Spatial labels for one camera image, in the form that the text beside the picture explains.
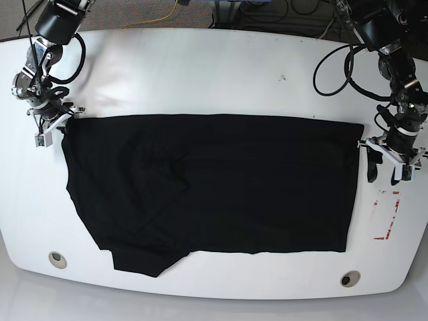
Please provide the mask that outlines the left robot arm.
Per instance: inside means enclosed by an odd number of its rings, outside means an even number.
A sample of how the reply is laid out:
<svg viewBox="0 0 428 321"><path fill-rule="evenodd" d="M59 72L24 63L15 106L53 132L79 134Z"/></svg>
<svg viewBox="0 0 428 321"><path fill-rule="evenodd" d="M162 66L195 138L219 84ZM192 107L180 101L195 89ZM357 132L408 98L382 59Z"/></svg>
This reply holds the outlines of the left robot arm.
<svg viewBox="0 0 428 321"><path fill-rule="evenodd" d="M427 149L414 143L427 121L427 93L416 76L414 59L403 48L404 29L386 1L331 1L345 33L355 33L358 43L348 42L344 60L345 86L377 101L376 117L385 122L380 136L358 139L367 151L367 180L377 179L384 159L393 164L391 184L413 182L427 157ZM379 96L363 89L353 79L354 56L366 50L377 53L379 73L389 81L391 93Z"/></svg>

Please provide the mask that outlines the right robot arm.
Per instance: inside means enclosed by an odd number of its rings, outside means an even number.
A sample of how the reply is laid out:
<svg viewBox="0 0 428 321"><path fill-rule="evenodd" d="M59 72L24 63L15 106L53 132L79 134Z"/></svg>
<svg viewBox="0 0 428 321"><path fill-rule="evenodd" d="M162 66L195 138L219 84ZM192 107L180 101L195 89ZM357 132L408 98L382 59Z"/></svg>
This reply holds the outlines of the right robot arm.
<svg viewBox="0 0 428 321"><path fill-rule="evenodd" d="M11 91L30 105L28 113L35 119L38 138L82 111L63 99L70 93L66 86L84 67L86 44L78 30L94 4L94 1L48 1L35 24L37 37L29 40L26 63L14 77ZM73 39L81 47L79 64L71 76L62 80L50 71L61 60L63 46Z"/></svg>

